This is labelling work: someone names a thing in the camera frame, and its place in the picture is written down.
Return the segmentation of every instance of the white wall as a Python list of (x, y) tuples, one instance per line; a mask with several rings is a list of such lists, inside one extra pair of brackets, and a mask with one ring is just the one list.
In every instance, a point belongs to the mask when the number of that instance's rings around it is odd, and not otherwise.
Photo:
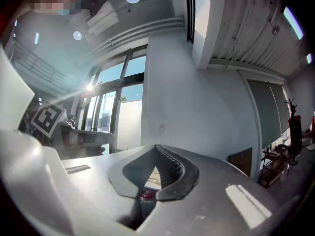
[(142, 100), (122, 102), (119, 110), (117, 149), (140, 147)]
[(301, 116), (302, 130), (310, 128), (315, 111), (315, 67), (309, 65), (288, 85), (293, 104), (297, 104), (296, 115)]
[(196, 70), (191, 51), (185, 32), (149, 38), (141, 145), (165, 144), (223, 160), (252, 147), (253, 177), (258, 145), (248, 91), (236, 71)]

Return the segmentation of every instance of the ceiling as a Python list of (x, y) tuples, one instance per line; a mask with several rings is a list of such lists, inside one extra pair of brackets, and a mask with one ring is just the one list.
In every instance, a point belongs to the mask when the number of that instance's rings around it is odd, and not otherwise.
[[(18, 19), (17, 40), (58, 71), (79, 80), (85, 68), (80, 66), (78, 59), (108, 38), (147, 22), (174, 17), (172, 0), (140, 0), (136, 4), (126, 0), (108, 1), (117, 13), (118, 22), (99, 35), (86, 37), (89, 29), (84, 22), (89, 16), (87, 10), (65, 16), (28, 12)], [(76, 30), (83, 36), (79, 41), (73, 38)], [(34, 43), (36, 32), (39, 33), (37, 45)]]
[[(282, 6), (279, 0), (225, 0), (209, 64), (233, 59), (284, 76), (300, 70), (306, 65), (305, 42), (298, 39)], [(272, 34), (275, 25), (280, 27), (277, 35)]]

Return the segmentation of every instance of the concrete ceiling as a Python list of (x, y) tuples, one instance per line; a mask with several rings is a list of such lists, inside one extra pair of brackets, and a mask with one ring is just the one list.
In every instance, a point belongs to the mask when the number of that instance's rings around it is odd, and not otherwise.
[[(298, 39), (281, 7), (279, 0), (225, 0), (209, 64), (233, 58), (283, 76), (305, 66), (306, 43)], [(272, 25), (280, 27), (277, 35)]]
[[(18, 19), (17, 39), (45, 62), (73, 78), (81, 78), (84, 67), (77, 63), (79, 57), (86, 55), (99, 44), (127, 29), (141, 24), (174, 17), (172, 0), (140, 0), (130, 4), (126, 0), (108, 0), (117, 13), (118, 23), (98, 36), (91, 34), (85, 38), (89, 26), (84, 22), (89, 12), (82, 10), (74, 15), (52, 16), (29, 12)], [(82, 39), (73, 38), (74, 31), (82, 33)], [(34, 44), (36, 32), (38, 44)]]

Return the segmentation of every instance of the floor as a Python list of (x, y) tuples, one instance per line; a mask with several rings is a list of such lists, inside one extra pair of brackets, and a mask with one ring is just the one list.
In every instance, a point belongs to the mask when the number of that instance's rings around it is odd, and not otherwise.
[(289, 169), (284, 167), (280, 179), (267, 189), (282, 206), (297, 195), (304, 195), (305, 189), (314, 178), (315, 171), (315, 149), (312, 151), (302, 148), (300, 155), (296, 158), (298, 164)]

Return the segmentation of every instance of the window frame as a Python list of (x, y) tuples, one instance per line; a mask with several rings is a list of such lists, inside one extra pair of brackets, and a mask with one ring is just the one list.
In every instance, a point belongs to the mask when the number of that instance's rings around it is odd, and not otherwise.
[[(125, 76), (126, 70), (128, 67), (128, 63), (132, 59), (146, 56), (146, 51), (144, 54), (141, 54), (141, 55), (135, 56), (135, 57), (133, 57), (133, 54), (136, 53), (137, 51), (147, 49), (147, 47), (148, 47), (148, 45), (143, 45), (143, 46), (140, 46), (140, 47), (137, 47), (134, 49), (129, 49), (126, 52), (120, 53), (120, 54), (116, 55), (115, 57), (111, 58), (111, 60), (114, 60), (114, 59), (117, 59), (121, 56), (126, 55), (120, 78), (113, 80), (113, 81), (109, 81), (109, 82), (100, 84), (96, 87), (95, 85), (96, 85), (96, 82), (98, 80), (98, 77), (99, 77), (100, 73), (102, 71), (104, 71), (100, 67), (97, 69), (97, 71), (95, 73), (95, 77), (94, 77), (93, 82), (91, 84), (93, 90), (91, 92), (89, 92), (88, 97), (86, 95), (86, 92), (81, 96), (81, 102), (83, 102), (83, 100), (85, 98), (87, 98), (87, 103), (84, 107), (81, 127), (78, 127), (78, 128), (85, 130), (86, 120), (87, 120), (87, 115), (88, 115), (88, 109), (89, 109), (89, 105), (91, 102), (91, 98), (93, 98), (95, 96), (99, 96), (99, 99), (102, 99), (104, 94), (107, 94), (110, 92), (116, 92), (114, 104), (113, 104), (112, 115), (111, 115), (111, 120), (110, 120), (110, 127), (109, 127), (109, 132), (112, 134), (115, 134), (116, 120), (118, 118), (117, 117), (117, 114), (118, 114), (117, 109), (118, 109), (118, 104), (119, 104), (119, 101), (120, 101), (120, 98), (122, 95), (122, 89), (125, 87), (133, 86), (133, 85), (143, 84), (143, 81), (144, 81), (144, 72)], [(93, 125), (91, 125), (90, 131), (97, 131), (101, 102), (102, 102), (102, 100), (99, 100), (94, 107), (95, 113), (94, 113), (93, 118), (92, 118), (92, 124)], [(114, 144), (110, 144), (109, 145), (109, 154), (114, 153), (114, 152), (115, 152)]]

